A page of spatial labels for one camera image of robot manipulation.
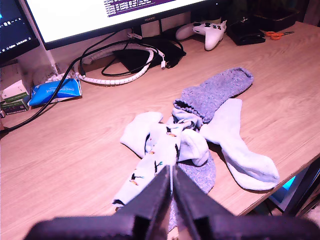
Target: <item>sock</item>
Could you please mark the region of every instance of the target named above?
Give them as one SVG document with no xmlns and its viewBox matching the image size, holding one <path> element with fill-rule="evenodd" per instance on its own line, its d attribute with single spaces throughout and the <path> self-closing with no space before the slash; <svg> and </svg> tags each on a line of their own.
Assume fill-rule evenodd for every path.
<svg viewBox="0 0 320 240">
<path fill-rule="evenodd" d="M 228 98 L 244 92 L 253 80 L 252 74 L 244 68 L 228 69 L 199 86 L 184 89 L 181 98 L 176 99 L 173 105 L 176 109 L 197 115 L 207 124 L 221 104 Z"/>
<path fill-rule="evenodd" d="M 160 112 L 148 111 L 137 115 L 124 129 L 120 142 L 134 151 L 139 157 L 145 156 L 145 143 L 151 125 L 163 118 Z"/>
<path fill-rule="evenodd" d="M 205 164 L 202 166 L 195 166 L 191 160 L 178 162 L 178 166 L 187 174 L 192 181 L 205 193 L 208 194 L 214 187 L 216 182 L 216 166 L 214 160 L 209 154 Z M 177 205 L 173 199 L 170 209 L 170 220 L 168 230 L 171 231 L 177 225 L 176 212 Z"/>
<path fill-rule="evenodd" d="M 202 125 L 204 124 L 202 122 L 201 117 L 190 113 L 190 112 L 186 112 L 182 109 L 177 109 L 177 108 L 173 108 L 172 110 L 172 117 L 173 117 L 173 121 L 175 123 L 181 121 L 181 120 L 190 120 L 192 122 L 194 122 L 195 124 L 195 130 L 198 132 L 199 129 L 202 127 Z"/>
<path fill-rule="evenodd" d="M 148 139 L 151 149 L 115 195 L 113 204 L 117 207 L 126 205 L 151 182 L 164 166 L 173 166 L 177 163 L 180 155 L 181 132 L 191 124 L 191 122 L 186 122 L 152 125 Z"/>
<path fill-rule="evenodd" d="M 228 99 L 204 124 L 200 134 L 219 144 L 226 165 L 235 181 L 244 189 L 269 190 L 279 183 L 279 173 L 271 158 L 250 151 L 240 137 L 242 100 Z"/>
<path fill-rule="evenodd" d="M 207 161 L 209 155 L 209 147 L 203 136 L 191 129 L 182 131 L 179 162 L 192 160 L 199 167 Z"/>
</svg>

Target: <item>green box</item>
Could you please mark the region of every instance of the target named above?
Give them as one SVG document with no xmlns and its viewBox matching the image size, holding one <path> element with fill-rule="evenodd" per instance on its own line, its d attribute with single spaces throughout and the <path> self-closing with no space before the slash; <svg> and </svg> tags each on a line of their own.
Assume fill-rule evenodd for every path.
<svg viewBox="0 0 320 240">
<path fill-rule="evenodd" d="M 9 103 L 2 102 L 1 110 L 4 111 L 6 115 L 17 114 L 21 112 L 25 112 L 29 110 L 28 102 L 30 100 L 30 96 L 27 95 L 24 98 L 18 99 L 16 101 L 12 101 Z"/>
</svg>

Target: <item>wall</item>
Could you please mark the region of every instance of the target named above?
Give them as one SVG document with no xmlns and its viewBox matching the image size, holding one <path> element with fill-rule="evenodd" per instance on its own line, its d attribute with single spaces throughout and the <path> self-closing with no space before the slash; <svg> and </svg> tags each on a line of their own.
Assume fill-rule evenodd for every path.
<svg viewBox="0 0 320 240">
<path fill-rule="evenodd" d="M 56 63 L 70 63 L 75 58 L 79 57 L 83 51 L 88 48 L 89 46 L 93 45 L 94 43 L 102 40 L 107 35 L 91 38 L 88 40 L 84 40 L 81 42 L 76 42 L 67 46 L 59 47 L 50 51 L 46 51 L 42 42 L 41 38 L 37 32 L 36 26 L 34 25 L 34 22 L 31 18 L 31 15 L 29 11 L 27 10 L 27 6 L 23 0 L 19 0 L 22 8 L 32 26 L 33 31 L 35 32 L 37 38 L 40 41 L 40 46 L 19 56 L 17 59 L 21 65 L 21 68 L 26 71 L 34 71 L 35 69 L 41 67 L 50 65 L 49 58 L 47 57 L 47 53 L 50 52 L 53 56 L 53 59 Z M 182 13 L 176 16 L 168 17 L 162 20 L 162 28 L 165 31 L 166 29 L 170 29 L 182 24 L 186 24 L 190 22 L 190 13 Z M 158 21 L 150 22 L 147 24 L 142 25 L 142 33 L 145 37 L 152 36 L 154 34 L 159 34 L 159 24 Z M 119 32 L 118 34 L 114 35 L 110 39 L 108 39 L 106 42 L 104 42 L 102 45 L 98 45 L 98 47 L 101 47 L 103 45 L 106 45 L 108 43 L 125 40 L 127 39 L 127 32 L 126 30 L 123 30 Z"/>
</svg>

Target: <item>gray sock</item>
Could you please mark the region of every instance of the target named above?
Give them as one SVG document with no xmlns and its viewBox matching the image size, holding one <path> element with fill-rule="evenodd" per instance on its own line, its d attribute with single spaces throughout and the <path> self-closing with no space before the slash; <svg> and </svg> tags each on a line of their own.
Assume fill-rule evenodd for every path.
<svg viewBox="0 0 320 240">
<path fill-rule="evenodd" d="M 176 99 L 173 105 L 176 109 L 197 115 L 207 124 L 221 104 L 244 92 L 253 81 L 253 75 L 246 69 L 231 68 L 209 78 L 199 86 L 184 89 L 181 98 Z"/>
<path fill-rule="evenodd" d="M 216 166 L 210 153 L 208 160 L 202 166 L 195 166 L 191 160 L 178 162 L 178 166 L 205 194 L 209 193 L 214 187 L 216 181 Z M 177 225 L 176 211 L 177 204 L 173 199 L 170 208 L 169 231 Z"/>
</svg>

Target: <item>box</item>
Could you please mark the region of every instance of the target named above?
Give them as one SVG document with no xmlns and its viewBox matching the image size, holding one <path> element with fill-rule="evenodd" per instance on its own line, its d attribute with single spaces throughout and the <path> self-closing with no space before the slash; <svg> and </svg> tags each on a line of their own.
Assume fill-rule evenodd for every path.
<svg viewBox="0 0 320 240">
<path fill-rule="evenodd" d="M 9 103 L 2 102 L 1 110 L 3 110 L 6 115 L 17 114 L 17 113 L 28 111 L 29 100 L 30 100 L 30 95 L 27 95 L 24 98 L 21 98 Z"/>
<path fill-rule="evenodd" d="M 28 83 L 18 63 L 1 68 L 1 97 L 11 103 L 30 95 L 32 83 Z"/>
<path fill-rule="evenodd" d="M 263 31 L 279 32 L 293 26 L 298 19 L 298 13 L 296 10 L 283 9 L 277 14 L 270 16 L 254 14 L 252 21 Z"/>
</svg>

